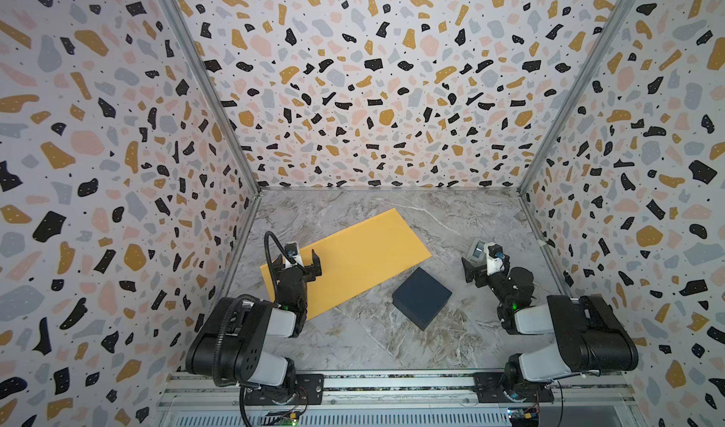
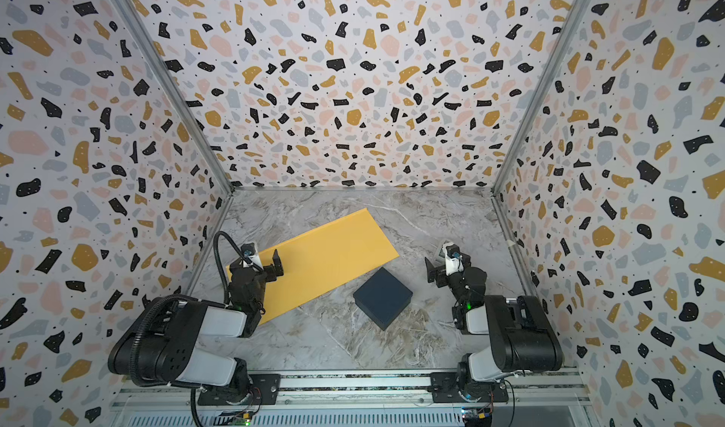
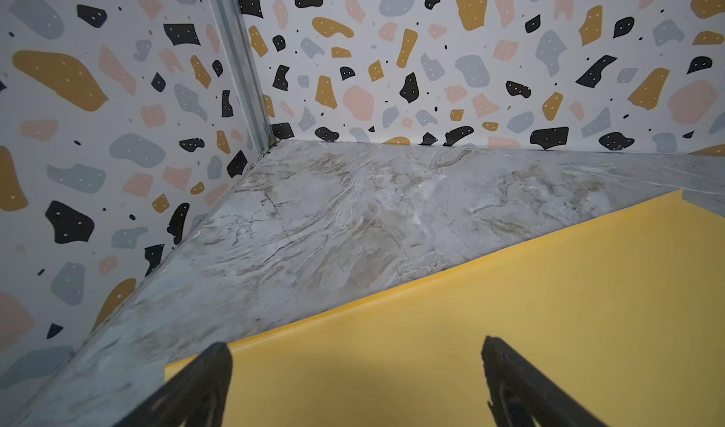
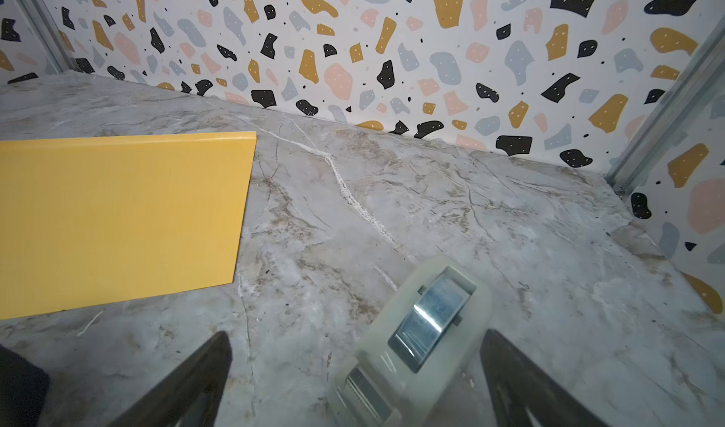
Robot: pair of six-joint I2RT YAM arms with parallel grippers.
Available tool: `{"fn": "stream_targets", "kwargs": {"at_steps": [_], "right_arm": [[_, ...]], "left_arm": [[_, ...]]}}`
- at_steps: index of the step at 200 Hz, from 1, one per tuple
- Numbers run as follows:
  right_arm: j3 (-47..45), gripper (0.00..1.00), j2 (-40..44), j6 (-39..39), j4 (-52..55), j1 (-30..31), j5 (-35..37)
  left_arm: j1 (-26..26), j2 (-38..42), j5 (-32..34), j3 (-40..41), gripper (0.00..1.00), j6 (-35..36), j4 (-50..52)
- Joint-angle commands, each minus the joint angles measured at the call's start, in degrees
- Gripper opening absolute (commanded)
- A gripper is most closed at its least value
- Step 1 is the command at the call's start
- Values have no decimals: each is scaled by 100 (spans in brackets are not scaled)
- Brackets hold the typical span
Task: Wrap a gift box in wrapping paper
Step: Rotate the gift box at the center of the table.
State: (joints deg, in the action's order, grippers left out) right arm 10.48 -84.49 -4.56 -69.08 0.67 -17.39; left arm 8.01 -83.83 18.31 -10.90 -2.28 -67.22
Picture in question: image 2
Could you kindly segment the dark blue gift box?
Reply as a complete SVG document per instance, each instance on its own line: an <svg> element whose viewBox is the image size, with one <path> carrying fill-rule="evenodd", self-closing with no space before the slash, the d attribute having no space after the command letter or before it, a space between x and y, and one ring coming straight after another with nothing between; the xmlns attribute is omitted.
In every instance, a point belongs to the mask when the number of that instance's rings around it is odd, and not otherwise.
<svg viewBox="0 0 725 427"><path fill-rule="evenodd" d="M385 268L377 270L354 293L355 304L381 330L387 330L410 304L413 291Z"/></svg>

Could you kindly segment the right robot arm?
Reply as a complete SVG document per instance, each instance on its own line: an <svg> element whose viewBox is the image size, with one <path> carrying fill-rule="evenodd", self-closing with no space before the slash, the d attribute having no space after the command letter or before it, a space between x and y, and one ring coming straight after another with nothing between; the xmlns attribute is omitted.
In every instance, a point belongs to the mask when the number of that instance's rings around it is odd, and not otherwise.
<svg viewBox="0 0 725 427"><path fill-rule="evenodd" d="M424 260L428 282L450 289L456 329L465 336L486 336L489 345L464 355L455 372L430 375L433 402L506 402L505 378L562 368L561 344L538 298L488 295L487 273L455 245L443 247L439 260Z"/></svg>

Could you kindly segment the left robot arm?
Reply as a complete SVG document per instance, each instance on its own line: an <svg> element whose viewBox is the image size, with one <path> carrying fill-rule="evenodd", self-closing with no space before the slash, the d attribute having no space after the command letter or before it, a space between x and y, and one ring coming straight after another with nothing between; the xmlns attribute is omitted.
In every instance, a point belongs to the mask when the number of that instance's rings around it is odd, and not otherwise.
<svg viewBox="0 0 725 427"><path fill-rule="evenodd" d="M203 349L201 338L250 338L265 314L268 284L283 276L281 257L264 264L250 244L222 273L228 278L224 302L168 295L149 303L111 349L110 372L137 387L197 389L203 405L273 405L277 374L251 375L241 358Z"/></svg>

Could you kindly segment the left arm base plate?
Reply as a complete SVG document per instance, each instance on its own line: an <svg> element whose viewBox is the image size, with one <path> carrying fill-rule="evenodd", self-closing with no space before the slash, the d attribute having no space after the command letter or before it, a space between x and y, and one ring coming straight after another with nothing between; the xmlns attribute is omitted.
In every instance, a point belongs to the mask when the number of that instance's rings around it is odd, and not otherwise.
<svg viewBox="0 0 725 427"><path fill-rule="evenodd" d="M244 408L274 405L277 402L281 375L278 373L245 374L233 378L226 387L206 387L196 402L201 406Z"/></svg>

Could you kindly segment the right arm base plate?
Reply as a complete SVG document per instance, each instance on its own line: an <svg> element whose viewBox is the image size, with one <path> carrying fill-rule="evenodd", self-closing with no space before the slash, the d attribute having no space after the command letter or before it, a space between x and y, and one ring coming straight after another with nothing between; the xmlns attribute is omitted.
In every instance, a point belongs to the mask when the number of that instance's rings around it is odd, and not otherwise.
<svg viewBox="0 0 725 427"><path fill-rule="evenodd" d="M504 383L476 382L457 372L432 372L430 386L435 404L506 404L509 394Z"/></svg>

